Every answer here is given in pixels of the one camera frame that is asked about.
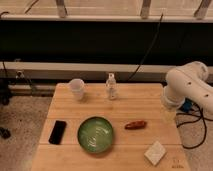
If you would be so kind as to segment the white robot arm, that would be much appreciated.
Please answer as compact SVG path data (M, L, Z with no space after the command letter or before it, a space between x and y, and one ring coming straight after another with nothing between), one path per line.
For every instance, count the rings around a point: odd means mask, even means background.
M161 95L162 104L168 110L176 110L188 98L213 114L213 87L206 83L208 76L208 67L199 61L170 69L165 77L167 85Z

